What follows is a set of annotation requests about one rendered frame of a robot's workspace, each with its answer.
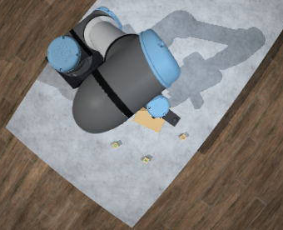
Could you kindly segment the tan flat mat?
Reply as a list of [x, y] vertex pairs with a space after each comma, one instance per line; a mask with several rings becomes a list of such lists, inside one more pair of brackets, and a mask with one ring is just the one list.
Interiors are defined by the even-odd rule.
[[155, 132], [160, 132], [161, 127], [165, 120], [161, 117], [152, 118], [149, 112], [143, 107], [140, 109], [133, 119], [134, 122], [141, 124]]

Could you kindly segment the beige block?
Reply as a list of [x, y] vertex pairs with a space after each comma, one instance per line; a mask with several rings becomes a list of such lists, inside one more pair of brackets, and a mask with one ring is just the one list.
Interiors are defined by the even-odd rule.
[[112, 146], [113, 146], [114, 148], [118, 148], [118, 147], [119, 147], [119, 144], [118, 144], [118, 142], [115, 142], [115, 143], [112, 144]]
[[143, 161], [144, 163], [148, 163], [149, 160], [150, 160], [150, 159], [145, 156], [142, 161]]
[[181, 138], [181, 140], [185, 140], [186, 139], [186, 136], [185, 136], [184, 133], [182, 135], [180, 135], [179, 137]]

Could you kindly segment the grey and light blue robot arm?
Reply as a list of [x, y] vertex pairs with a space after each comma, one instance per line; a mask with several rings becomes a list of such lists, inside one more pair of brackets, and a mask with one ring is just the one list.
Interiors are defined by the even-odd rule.
[[155, 31], [126, 34], [117, 16], [99, 7], [64, 36], [55, 38], [47, 59], [59, 72], [76, 77], [90, 68], [96, 51], [104, 63], [86, 77], [73, 99], [72, 115], [80, 129], [107, 132], [143, 107], [150, 116], [177, 125], [181, 118], [169, 109], [161, 92], [181, 76], [181, 69]]

